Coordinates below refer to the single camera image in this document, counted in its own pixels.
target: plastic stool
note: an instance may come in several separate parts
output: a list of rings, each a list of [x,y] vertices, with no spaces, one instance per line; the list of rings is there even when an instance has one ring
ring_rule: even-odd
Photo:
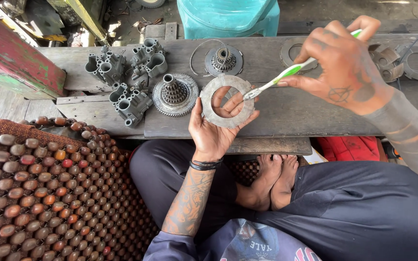
[[[276,0],[177,0],[185,39],[277,36]]]

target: wristband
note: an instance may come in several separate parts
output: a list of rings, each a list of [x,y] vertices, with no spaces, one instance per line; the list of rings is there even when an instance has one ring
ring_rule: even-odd
[[[207,170],[217,169],[218,167],[222,165],[222,161],[224,161],[223,157],[219,159],[218,161],[214,161],[214,162],[189,161],[189,166],[196,170],[207,171]]]

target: wheel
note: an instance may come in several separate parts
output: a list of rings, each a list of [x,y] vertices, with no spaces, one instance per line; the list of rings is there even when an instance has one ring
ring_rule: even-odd
[[[147,8],[158,8],[164,4],[165,0],[136,0],[136,2]]]

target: black pants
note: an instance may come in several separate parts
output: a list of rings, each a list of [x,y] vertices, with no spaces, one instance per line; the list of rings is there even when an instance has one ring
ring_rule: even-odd
[[[130,171],[158,226],[180,189],[194,146],[152,140],[131,158]],[[235,204],[236,185],[226,166],[210,189],[195,242],[234,218],[288,233],[323,260],[418,260],[418,175],[381,162],[329,162],[296,173],[291,203],[279,211],[256,212]]]

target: toothbrush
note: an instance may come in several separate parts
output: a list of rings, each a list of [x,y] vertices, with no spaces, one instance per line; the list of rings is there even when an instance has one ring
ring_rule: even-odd
[[[362,29],[358,29],[352,32],[351,35],[354,37],[357,37],[361,32],[362,32]],[[296,64],[296,65],[290,66],[288,69],[284,70],[279,76],[275,77],[273,80],[271,80],[264,86],[252,89],[251,91],[247,92],[243,96],[243,100],[247,101],[247,100],[255,98],[268,87],[277,84],[280,81],[280,79],[282,79],[283,77],[290,76],[290,75],[297,73],[299,70],[301,70],[301,68],[304,68],[306,65],[308,65],[311,62],[314,62],[315,60],[316,60],[315,58],[310,57],[309,59],[307,59],[307,61],[305,61],[302,64]]]

